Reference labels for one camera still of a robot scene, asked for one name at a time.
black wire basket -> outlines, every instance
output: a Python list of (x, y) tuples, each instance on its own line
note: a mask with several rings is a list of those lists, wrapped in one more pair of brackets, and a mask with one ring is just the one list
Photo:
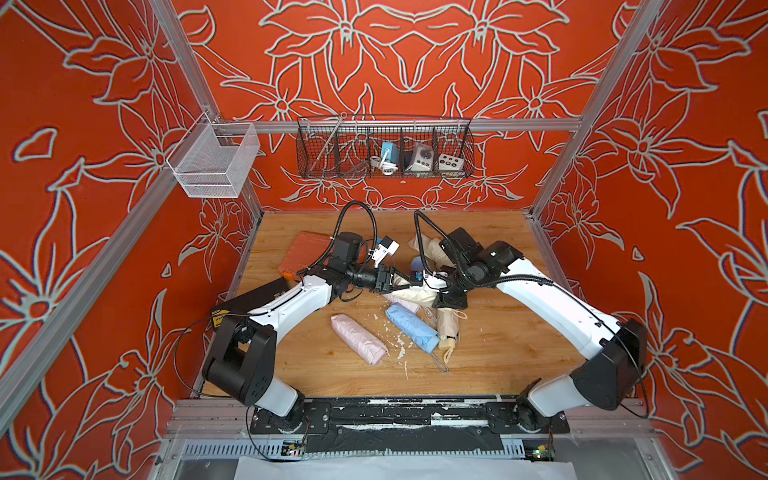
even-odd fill
[(350, 115), (297, 119), (303, 178), (466, 178), (475, 172), (468, 118)]

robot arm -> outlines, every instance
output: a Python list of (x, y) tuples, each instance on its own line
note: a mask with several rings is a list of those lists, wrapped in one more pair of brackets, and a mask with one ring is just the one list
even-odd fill
[[(420, 212), (416, 215), (426, 219)], [(619, 323), (571, 295), (505, 242), (483, 248), (462, 228), (445, 234), (429, 222), (443, 235), (441, 247), (455, 269), (427, 269), (408, 278), (394, 267), (357, 263), (362, 237), (343, 232), (336, 236), (327, 264), (312, 268), (301, 284), (250, 310), (245, 315), (248, 320), (225, 317), (205, 360), (203, 377), (244, 405), (271, 411), (284, 421), (284, 429), (293, 429), (301, 421), (303, 395), (274, 376), (275, 348), (311, 312), (332, 302), (350, 285), (380, 293), (431, 290), (435, 295), (432, 306), (455, 309), (467, 307), (468, 291), (495, 287), (550, 323), (586, 359), (570, 374), (543, 383), (536, 380), (523, 391), (516, 406), (523, 429), (537, 431), (552, 416), (576, 406), (618, 407), (640, 380), (645, 365), (647, 331), (643, 325), (633, 320)], [(418, 235), (418, 218), (416, 227)], [(240, 343), (250, 343), (247, 352), (239, 348)]]

wooden table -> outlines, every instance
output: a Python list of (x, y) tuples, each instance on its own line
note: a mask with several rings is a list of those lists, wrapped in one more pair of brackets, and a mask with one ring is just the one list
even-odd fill
[[(429, 217), (446, 232), (464, 227), (484, 247), (506, 241), (544, 270), (522, 212), (434, 212)], [(336, 218), (333, 213), (266, 214), (238, 293), (275, 280), (277, 266), (296, 234), (304, 230), (330, 235)], [(394, 261), (407, 272), (418, 254), (408, 247), (415, 233), (413, 214), (381, 212), (376, 221), (379, 237), (400, 243)], [(424, 234), (438, 236), (421, 224)], [(370, 238), (370, 219), (362, 211), (350, 211), (342, 231)], [(350, 303), (335, 300), (305, 318), (278, 345), (275, 374), (307, 396), (481, 395), (520, 393), (532, 380), (570, 372), (584, 361), (559, 332), (510, 296), (476, 289), (468, 302), (468, 319), (461, 320), (461, 342), (447, 374), (440, 373), (432, 357), (386, 318), (389, 303), (367, 291)], [(378, 336), (389, 355), (376, 366), (365, 363), (331, 328), (330, 317), (337, 313), (351, 316)], [(222, 393), (210, 383), (203, 391)]]

ventilation grille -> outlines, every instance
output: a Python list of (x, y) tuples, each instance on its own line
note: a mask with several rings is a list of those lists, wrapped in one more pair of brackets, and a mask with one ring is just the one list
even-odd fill
[(371, 457), (371, 456), (420, 456), (437, 455), (451, 457), (472, 458), (512, 458), (524, 459), (525, 447), (520, 439), (502, 439), (502, 450), (483, 451), (421, 451), (421, 452), (393, 452), (392, 450), (348, 450), (344, 452), (314, 452), (305, 454), (301, 458), (281, 455), (283, 443), (293, 441), (283, 439), (262, 440), (253, 439), (254, 447), (250, 440), (187, 440), (184, 448), (183, 459), (207, 459), (207, 458), (239, 458), (243, 456), (259, 457), (259, 452), (269, 458), (285, 460), (320, 459), (320, 458), (345, 458), (345, 457)]
[(282, 439), (253, 439), (253, 443), (250, 440), (187, 440), (184, 459), (260, 457), (261, 452), (270, 458), (296, 460), (295, 457), (280, 454)]

red wall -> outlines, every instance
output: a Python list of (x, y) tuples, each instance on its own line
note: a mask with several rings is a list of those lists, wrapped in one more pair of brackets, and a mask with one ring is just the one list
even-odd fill
[(544, 225), (571, 283), (649, 329), (681, 478), (768, 476), (768, 9), (673, 0)]
[[(144, 0), (0, 16), (0, 372), (145, 193), (200, 110)], [(146, 475), (174, 401), (170, 347), (232, 280), (253, 219), (176, 187), (0, 439), (0, 476)], [(193, 382), (201, 326), (179, 348)]]
[[(228, 120), (393, 113), (568, 118), (584, 108), (636, 2), (174, 0)], [(479, 135), (462, 180), (302, 180), (286, 134), (262, 136), (251, 180), (271, 210), (522, 208), (564, 132)]]

